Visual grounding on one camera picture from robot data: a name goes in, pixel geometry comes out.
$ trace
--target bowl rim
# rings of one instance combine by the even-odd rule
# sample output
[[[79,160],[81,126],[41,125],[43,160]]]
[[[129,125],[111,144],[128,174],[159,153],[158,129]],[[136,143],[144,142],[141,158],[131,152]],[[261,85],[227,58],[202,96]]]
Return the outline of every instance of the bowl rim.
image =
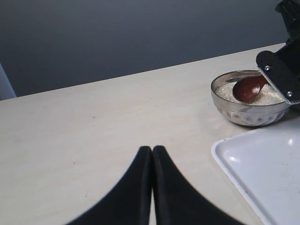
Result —
[[[225,76],[225,75],[227,75],[227,74],[241,73],[241,72],[255,72],[255,73],[259,72],[259,73],[261,73],[259,70],[254,70],[254,69],[244,69],[244,70],[235,70],[235,71],[227,72],[227,73],[221,74],[221,75],[217,76],[215,79],[213,79],[213,81],[212,81],[211,84],[210,84],[210,90],[211,90],[216,96],[218,96],[220,99],[223,99],[223,100],[226,101],[226,102],[230,102],[230,103],[238,104],[238,105],[245,105],[245,106],[251,106],[251,107],[261,107],[261,106],[262,106],[262,107],[266,107],[266,106],[280,105],[280,104],[283,104],[283,103],[287,104],[285,101],[283,101],[283,102],[279,102],[279,103],[271,104],[271,105],[247,105],[247,104],[243,104],[243,103],[237,103],[237,102],[229,101],[229,100],[227,100],[227,99],[225,99],[225,98],[222,98],[221,96],[219,96],[219,95],[216,94],[216,92],[215,92],[215,91],[213,90],[213,88],[212,88],[212,85],[213,85],[213,83],[214,83],[218,78],[220,78],[220,77],[222,77],[222,76]]]

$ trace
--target white tray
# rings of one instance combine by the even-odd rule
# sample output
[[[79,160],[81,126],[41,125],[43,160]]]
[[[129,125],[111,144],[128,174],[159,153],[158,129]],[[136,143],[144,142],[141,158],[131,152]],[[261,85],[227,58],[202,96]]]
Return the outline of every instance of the white tray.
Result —
[[[300,225],[300,118],[223,139],[212,155],[266,225]]]

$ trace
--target black object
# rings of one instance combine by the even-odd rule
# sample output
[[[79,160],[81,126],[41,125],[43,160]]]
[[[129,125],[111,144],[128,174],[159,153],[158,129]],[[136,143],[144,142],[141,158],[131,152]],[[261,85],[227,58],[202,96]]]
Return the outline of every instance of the black object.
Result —
[[[283,0],[276,9],[289,35],[286,45],[273,53],[260,52],[256,63],[267,81],[290,104],[300,103],[300,0]]]
[[[152,151],[141,147],[116,186],[95,206],[68,225],[148,225]]]
[[[157,225],[242,225],[189,184],[164,146],[154,148],[153,159]]]

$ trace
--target gray wall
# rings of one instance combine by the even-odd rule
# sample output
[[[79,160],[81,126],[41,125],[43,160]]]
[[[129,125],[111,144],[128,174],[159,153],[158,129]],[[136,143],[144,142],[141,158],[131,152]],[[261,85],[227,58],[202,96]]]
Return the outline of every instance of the gray wall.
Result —
[[[285,42],[279,0],[1,0],[18,96]]]

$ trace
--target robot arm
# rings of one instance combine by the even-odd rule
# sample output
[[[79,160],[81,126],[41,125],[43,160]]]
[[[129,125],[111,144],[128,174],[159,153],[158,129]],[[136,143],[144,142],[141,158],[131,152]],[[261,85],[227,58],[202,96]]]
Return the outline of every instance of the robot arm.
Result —
[[[256,63],[266,80],[285,101],[300,103],[300,0],[283,0],[276,9],[285,22],[289,39],[277,52],[264,51]]]

